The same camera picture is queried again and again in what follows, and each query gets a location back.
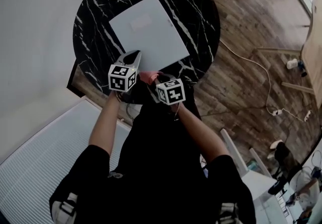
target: white wall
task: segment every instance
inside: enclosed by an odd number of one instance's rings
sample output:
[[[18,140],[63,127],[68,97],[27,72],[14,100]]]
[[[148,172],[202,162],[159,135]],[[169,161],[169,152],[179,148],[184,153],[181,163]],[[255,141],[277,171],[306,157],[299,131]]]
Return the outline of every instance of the white wall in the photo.
[[[82,0],[0,0],[0,117],[66,87]]]
[[[56,89],[0,118],[0,164],[39,129],[80,100],[67,88]]]

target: table leg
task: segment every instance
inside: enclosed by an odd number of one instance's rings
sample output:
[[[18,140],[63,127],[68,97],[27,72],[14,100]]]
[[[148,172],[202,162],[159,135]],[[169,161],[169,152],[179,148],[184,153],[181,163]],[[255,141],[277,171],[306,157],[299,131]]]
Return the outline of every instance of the table leg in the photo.
[[[301,56],[301,51],[297,49],[257,48],[254,51],[262,53],[289,54],[299,57]]]
[[[294,84],[285,83],[285,82],[282,82],[282,86],[292,88],[298,91],[306,92],[306,93],[311,93],[314,95],[314,90],[312,88],[308,88],[300,85],[294,85]]]

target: pink object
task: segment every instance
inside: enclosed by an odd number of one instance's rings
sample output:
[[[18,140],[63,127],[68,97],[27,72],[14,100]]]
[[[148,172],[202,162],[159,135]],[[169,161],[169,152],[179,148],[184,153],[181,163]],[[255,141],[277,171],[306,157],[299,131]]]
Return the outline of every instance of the pink object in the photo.
[[[154,80],[159,76],[159,71],[143,71],[139,73],[140,79],[147,83],[148,85],[151,85]]]

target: hand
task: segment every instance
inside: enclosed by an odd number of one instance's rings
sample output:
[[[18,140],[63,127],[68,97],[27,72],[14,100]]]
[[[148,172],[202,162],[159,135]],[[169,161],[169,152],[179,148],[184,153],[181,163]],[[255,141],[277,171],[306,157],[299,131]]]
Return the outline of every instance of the hand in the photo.
[[[179,111],[179,109],[184,108],[185,105],[183,105],[183,103],[180,102],[180,103],[172,104],[170,107],[171,107],[172,112],[177,113]]]
[[[108,103],[109,101],[113,101],[113,102],[118,102],[120,103],[120,99],[118,98],[118,94],[116,91],[111,91],[106,102],[105,103]]]
[[[288,201],[286,202],[286,206],[293,206],[296,202],[296,193],[292,194]]]

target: white box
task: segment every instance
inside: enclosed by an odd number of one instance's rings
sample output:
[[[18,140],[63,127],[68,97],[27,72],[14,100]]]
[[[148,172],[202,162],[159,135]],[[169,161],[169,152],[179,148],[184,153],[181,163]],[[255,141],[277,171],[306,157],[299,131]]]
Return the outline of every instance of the white box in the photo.
[[[136,75],[136,68],[111,65],[108,73],[110,90],[127,92],[135,85]]]
[[[160,101],[172,105],[186,100],[185,89],[181,79],[172,80],[156,86]]]
[[[159,0],[142,0],[110,21],[125,51],[140,50],[140,71],[159,71],[189,53]]]

